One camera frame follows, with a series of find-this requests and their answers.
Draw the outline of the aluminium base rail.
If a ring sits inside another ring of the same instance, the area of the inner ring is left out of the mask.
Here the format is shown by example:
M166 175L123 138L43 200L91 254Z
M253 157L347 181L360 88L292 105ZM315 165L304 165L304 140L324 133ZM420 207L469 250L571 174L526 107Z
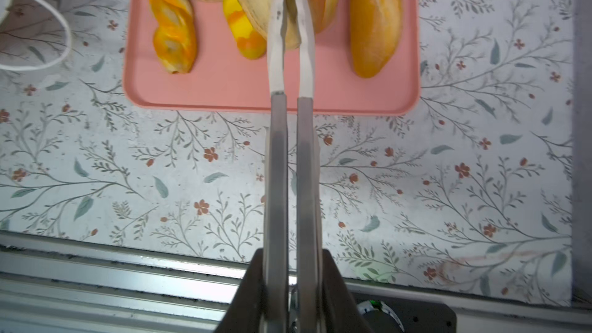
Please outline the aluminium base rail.
M213 331L243 265L75 240L1 234L1 319L28 331ZM455 332L589 332L591 313L348 280L363 298L440 303Z

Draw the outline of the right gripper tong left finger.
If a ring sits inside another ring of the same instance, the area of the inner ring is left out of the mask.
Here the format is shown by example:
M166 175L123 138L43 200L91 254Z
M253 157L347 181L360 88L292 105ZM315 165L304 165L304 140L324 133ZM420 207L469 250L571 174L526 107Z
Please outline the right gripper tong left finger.
M285 0L272 0L268 21L268 82L271 122L266 151L265 297L261 330L287 332L288 304L288 127L284 56L287 30Z

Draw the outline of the orange twisted fake bread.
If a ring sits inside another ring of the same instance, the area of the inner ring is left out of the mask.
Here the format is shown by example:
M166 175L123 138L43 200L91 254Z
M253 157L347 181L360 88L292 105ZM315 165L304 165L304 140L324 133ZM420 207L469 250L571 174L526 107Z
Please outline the orange twisted fake bread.
M169 73L191 71L197 58L194 12L189 0L149 0L157 21L153 36L157 58Z

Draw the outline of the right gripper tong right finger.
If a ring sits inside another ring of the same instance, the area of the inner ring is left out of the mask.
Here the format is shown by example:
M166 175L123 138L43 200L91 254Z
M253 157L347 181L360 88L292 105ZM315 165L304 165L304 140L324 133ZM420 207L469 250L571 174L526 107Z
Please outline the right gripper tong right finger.
M308 0L294 0L301 38L297 116L297 290L299 332L323 332L318 150L313 126L315 31Z

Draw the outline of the yellow croissant fake bread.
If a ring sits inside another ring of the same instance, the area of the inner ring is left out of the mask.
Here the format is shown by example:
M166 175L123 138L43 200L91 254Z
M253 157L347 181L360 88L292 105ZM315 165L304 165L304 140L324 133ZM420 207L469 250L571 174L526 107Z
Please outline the yellow croissant fake bread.
M239 1L223 0L223 11L240 54L248 60L261 58L266 53L266 40L254 29Z

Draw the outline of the long golden baguette fake bread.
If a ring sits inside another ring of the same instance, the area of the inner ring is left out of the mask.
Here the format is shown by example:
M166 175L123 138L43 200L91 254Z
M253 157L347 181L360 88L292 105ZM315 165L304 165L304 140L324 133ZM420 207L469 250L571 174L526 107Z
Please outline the long golden baguette fake bread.
M376 76L402 36L402 0L349 0L350 50L356 75Z

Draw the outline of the pink plastic tray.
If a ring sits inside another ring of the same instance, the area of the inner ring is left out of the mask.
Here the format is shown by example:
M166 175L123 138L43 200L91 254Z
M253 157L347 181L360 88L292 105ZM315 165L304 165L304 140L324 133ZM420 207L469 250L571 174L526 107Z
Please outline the pink plastic tray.
M399 116L421 94L418 0L402 0L402 35L394 55L369 79L358 76L350 53L349 0L315 38L314 61L299 50L271 60L248 60L237 49L219 3L192 1L198 54L186 74L171 74L154 50L157 21L150 0L130 0L123 91L147 109L266 113L271 95L286 95L296 111L301 96L317 114Z

